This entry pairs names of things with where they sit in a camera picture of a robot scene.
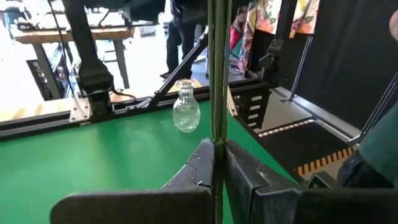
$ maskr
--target green tabletop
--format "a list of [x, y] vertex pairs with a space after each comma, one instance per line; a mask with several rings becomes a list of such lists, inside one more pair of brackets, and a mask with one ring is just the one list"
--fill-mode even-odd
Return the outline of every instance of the green tabletop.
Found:
[[[210, 137], [209, 102], [200, 109], [190, 134], [162, 110], [1, 143], [0, 223], [49, 223], [52, 206], [76, 192], [160, 188]], [[292, 180], [232, 117], [228, 137]], [[224, 201], [224, 223], [232, 223]]]

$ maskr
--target person's leg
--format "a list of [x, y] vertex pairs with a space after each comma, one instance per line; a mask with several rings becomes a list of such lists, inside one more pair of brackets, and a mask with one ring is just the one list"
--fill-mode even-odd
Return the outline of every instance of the person's leg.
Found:
[[349, 188], [393, 188], [394, 185], [371, 167], [355, 151], [344, 161], [337, 175], [337, 182]]
[[161, 74], [160, 77], [168, 78], [170, 74], [178, 67], [178, 46], [181, 44], [181, 36], [178, 27], [174, 23], [174, 19], [169, 22], [169, 36], [166, 40], [166, 63], [167, 72]]
[[[195, 42], [195, 29], [196, 29], [197, 23], [191, 22], [191, 23], [186, 23], [186, 24], [179, 24], [179, 31], [181, 34], [182, 38], [182, 58], [184, 59], [189, 52], [192, 50], [194, 42]], [[183, 78], [191, 78], [192, 75], [192, 64], [189, 65], [185, 70], [184, 70], [184, 76]]]

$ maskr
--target glass bottle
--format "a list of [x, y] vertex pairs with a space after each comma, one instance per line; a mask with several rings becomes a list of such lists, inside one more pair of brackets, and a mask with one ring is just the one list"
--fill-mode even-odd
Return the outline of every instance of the glass bottle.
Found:
[[178, 99], [173, 107], [174, 125], [183, 133], [194, 131], [200, 121], [199, 104], [193, 97], [195, 82], [188, 79], [175, 83], [178, 87]]

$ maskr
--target striped tape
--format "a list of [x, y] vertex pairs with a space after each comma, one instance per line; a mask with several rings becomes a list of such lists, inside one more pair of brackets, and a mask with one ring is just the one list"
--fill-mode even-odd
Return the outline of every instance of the striped tape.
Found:
[[286, 130], [288, 130], [290, 128], [296, 128], [296, 127], [299, 127], [301, 125], [308, 124], [308, 123], [311, 123], [311, 122], [314, 122], [314, 120], [310, 119], [310, 120], [298, 122], [298, 123], [295, 123], [295, 124], [287, 125], [287, 126], [284, 126], [284, 127], [281, 127], [281, 128], [276, 128], [276, 129], [273, 129], [273, 130], [270, 130], [270, 131], [267, 131], [267, 132], [259, 134], [259, 137], [264, 137], [264, 136], [267, 136], [269, 134], [278, 133], [279, 131], [286, 131]]
[[315, 169], [319, 169], [323, 166], [331, 164], [332, 162], [336, 162], [340, 159], [344, 159], [344, 158], [350, 156], [354, 151], [355, 151], [355, 149], [353, 149], [352, 147], [348, 147], [346, 149], [343, 149], [343, 150], [334, 152], [333, 154], [322, 157], [321, 159], [317, 159], [308, 164], [299, 166], [298, 168], [296, 168], [294, 170], [296, 170], [300, 176], [303, 176], [304, 174], [307, 174]]

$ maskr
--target black backdrop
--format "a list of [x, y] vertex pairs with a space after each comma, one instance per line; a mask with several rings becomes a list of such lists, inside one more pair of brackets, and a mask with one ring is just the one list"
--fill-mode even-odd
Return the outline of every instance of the black backdrop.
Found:
[[[398, 70], [398, 44], [389, 33], [395, 10], [396, 0], [323, 0], [297, 94], [361, 129]], [[306, 38], [284, 43], [280, 84], [288, 90]], [[257, 69], [272, 39], [255, 31], [249, 69]]]

